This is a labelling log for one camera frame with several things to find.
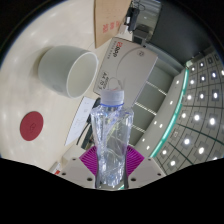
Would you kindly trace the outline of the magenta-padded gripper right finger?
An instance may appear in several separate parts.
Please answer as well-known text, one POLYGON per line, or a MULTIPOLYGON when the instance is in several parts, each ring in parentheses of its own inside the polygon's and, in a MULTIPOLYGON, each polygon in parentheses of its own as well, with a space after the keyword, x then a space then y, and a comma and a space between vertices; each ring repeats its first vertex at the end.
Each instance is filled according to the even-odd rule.
POLYGON ((165 176, 166 174, 153 158, 144 157, 131 146, 127 147, 126 188, 140 188, 165 176))

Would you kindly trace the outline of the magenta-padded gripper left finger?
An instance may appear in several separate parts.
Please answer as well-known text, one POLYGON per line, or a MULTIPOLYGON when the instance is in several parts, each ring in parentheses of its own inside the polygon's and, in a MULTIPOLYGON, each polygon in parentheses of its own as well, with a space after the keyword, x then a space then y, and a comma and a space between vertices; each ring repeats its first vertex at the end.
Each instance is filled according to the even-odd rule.
POLYGON ((98 172, 96 150, 84 150, 78 145, 70 147, 62 157, 59 176, 84 188, 95 188, 98 172))

